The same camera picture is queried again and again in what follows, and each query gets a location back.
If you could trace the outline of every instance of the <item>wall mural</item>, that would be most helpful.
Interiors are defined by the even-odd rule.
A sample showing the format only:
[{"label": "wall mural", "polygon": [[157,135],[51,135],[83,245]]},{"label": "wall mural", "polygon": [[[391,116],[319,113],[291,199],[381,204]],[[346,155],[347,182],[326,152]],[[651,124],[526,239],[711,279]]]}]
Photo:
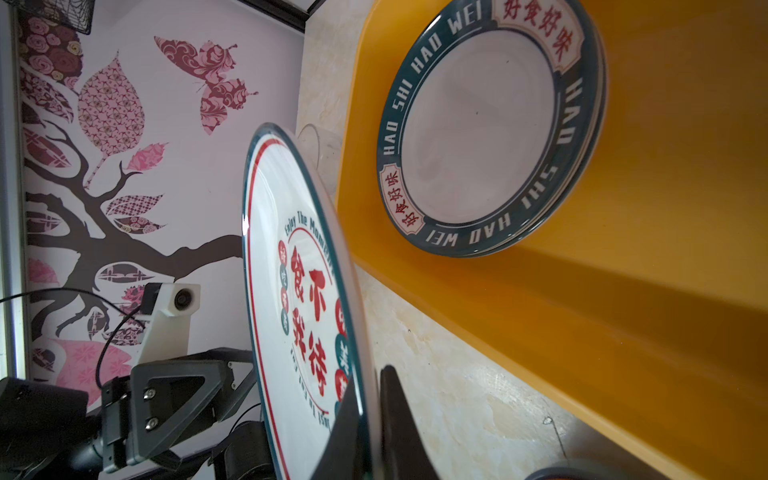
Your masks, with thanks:
[{"label": "wall mural", "polygon": [[[177,280],[209,263],[242,257],[239,235],[218,237],[194,249],[181,247],[170,255],[142,241],[144,236],[164,227],[151,220],[151,209],[164,195],[131,194],[126,183],[132,177],[151,174],[150,170],[163,160],[166,144],[141,143],[144,109],[122,70],[117,52],[109,65],[94,73],[77,92],[74,87],[83,65],[77,33],[24,12],[19,12],[19,24],[24,165],[58,186],[50,189],[57,193],[26,194],[28,202],[45,205],[47,209],[27,211],[27,243],[73,250],[79,255],[63,286],[98,293],[97,280],[121,284],[124,293],[116,303],[128,311],[139,305],[144,285],[156,275]],[[176,65],[205,80],[200,112],[208,134],[226,119],[227,108],[242,108],[247,96],[256,94],[249,94],[240,79],[224,80],[223,73],[235,65],[229,54],[233,47],[223,49],[209,41],[200,51],[194,51],[186,42],[161,38],[155,41]],[[67,101],[57,88],[74,92],[77,104]],[[75,118],[85,137],[102,153],[93,169],[91,161],[97,159],[88,158],[83,145],[76,144],[67,132],[66,127]],[[134,153],[127,165],[119,163],[115,167],[120,174],[117,182],[104,193],[93,194],[91,182],[104,162],[111,155],[128,151]],[[59,193],[61,187],[82,203],[87,219],[65,206]],[[101,234],[91,234],[89,224],[95,224]],[[40,259],[28,261],[28,278],[41,286],[60,284],[55,270]],[[94,383],[96,359],[111,334],[111,325],[117,324],[114,318],[120,314],[94,297],[73,292],[36,293],[30,301],[33,306],[44,304],[31,321],[33,341],[43,336],[44,325],[54,318],[52,313],[75,301],[83,305],[79,312],[55,326],[55,336],[50,337],[45,348],[34,349],[32,361],[46,371],[58,370],[57,385],[85,390],[89,404],[96,402],[100,396]],[[82,325],[88,340],[59,339],[62,330],[73,325]],[[131,355],[119,347],[139,345],[143,328],[142,322],[131,320],[116,334],[102,365],[103,381],[131,371]],[[61,361],[57,356],[65,358],[64,365],[57,365]]]}]

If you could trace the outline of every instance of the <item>black metal frame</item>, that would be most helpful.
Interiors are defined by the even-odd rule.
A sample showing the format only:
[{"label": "black metal frame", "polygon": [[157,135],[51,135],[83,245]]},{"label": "black metal frame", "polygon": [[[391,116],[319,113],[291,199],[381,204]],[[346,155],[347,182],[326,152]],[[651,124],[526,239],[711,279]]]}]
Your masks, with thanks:
[{"label": "black metal frame", "polygon": [[317,12],[325,0],[315,0],[306,12],[285,0],[240,0],[240,2],[304,33],[306,21],[314,12]]}]

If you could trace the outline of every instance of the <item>orange tray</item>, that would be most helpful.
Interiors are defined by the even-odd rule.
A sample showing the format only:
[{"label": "orange tray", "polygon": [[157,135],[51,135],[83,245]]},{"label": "orange tray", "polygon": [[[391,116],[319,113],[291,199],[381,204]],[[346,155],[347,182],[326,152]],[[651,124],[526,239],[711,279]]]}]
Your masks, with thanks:
[{"label": "orange tray", "polygon": [[376,183],[389,87],[446,3],[380,0],[360,39],[337,199],[354,260],[671,478],[762,478],[768,4],[584,0],[609,84],[591,163],[539,230],[467,260],[402,238]]}]

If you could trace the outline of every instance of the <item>wallpaper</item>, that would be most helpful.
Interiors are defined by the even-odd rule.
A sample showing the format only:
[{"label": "wallpaper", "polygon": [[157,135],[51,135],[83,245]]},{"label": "wallpaper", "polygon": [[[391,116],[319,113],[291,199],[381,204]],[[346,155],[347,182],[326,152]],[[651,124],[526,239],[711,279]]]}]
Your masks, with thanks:
[{"label": "wallpaper", "polygon": [[[249,349],[243,169],[259,124],[295,128],[301,37],[214,0],[106,0],[89,36],[19,14],[30,288],[128,311],[147,282],[200,283],[190,350]],[[30,301],[33,378],[95,406],[122,315],[72,292]],[[131,371],[144,327],[115,334],[102,382]]]}]

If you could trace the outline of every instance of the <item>marble countertop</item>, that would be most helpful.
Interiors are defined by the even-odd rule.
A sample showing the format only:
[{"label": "marble countertop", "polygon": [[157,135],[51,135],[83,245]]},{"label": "marble countertop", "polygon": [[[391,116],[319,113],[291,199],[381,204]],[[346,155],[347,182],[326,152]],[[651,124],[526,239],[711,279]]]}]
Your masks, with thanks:
[{"label": "marble countertop", "polygon": [[[297,131],[344,135],[362,27],[372,0],[327,0],[306,24]],[[519,478],[592,458],[664,478],[492,362],[358,268],[376,367],[393,365],[443,479]]]}]

